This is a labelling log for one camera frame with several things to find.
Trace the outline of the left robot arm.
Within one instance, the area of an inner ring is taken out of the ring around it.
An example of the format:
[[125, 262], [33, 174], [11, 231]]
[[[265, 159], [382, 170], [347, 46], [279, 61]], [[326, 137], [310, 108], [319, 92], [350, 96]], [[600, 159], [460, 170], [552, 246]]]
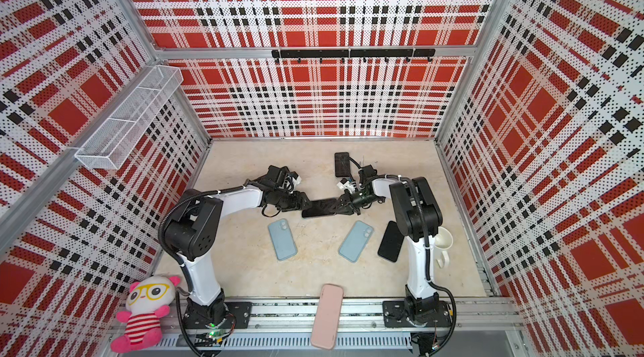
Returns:
[[188, 189], [181, 195], [160, 224], [158, 238], [164, 252], [178, 263], [193, 303], [209, 306], [222, 294], [210, 255], [220, 220], [268, 206], [278, 214], [305, 211], [312, 202], [298, 191], [300, 183], [295, 171], [271, 165], [265, 175], [242, 185], [208, 191]]

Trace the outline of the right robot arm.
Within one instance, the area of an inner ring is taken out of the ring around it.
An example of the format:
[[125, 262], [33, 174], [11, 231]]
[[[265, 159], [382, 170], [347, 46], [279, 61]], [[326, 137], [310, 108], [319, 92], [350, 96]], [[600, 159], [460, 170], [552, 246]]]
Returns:
[[360, 170], [354, 189], [345, 189], [330, 211], [334, 215], [358, 215], [367, 206], [387, 199], [393, 207], [394, 222], [409, 243], [407, 297], [419, 302], [432, 298], [439, 292], [432, 257], [443, 215], [426, 178], [377, 174], [367, 166]]

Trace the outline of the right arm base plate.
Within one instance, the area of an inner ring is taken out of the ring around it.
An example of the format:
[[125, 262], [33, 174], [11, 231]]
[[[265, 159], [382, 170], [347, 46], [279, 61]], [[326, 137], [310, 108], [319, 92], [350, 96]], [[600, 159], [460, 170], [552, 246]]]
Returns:
[[434, 328], [447, 329], [452, 324], [449, 304], [446, 301], [411, 299], [385, 301], [382, 315], [387, 328]]

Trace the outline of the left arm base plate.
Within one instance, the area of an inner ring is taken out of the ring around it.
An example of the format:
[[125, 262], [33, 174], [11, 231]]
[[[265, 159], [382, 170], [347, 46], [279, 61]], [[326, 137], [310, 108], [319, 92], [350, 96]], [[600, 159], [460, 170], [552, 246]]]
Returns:
[[225, 329], [235, 325], [235, 330], [248, 327], [252, 303], [222, 302], [203, 306], [188, 299], [186, 310], [182, 313], [182, 323], [188, 330]]

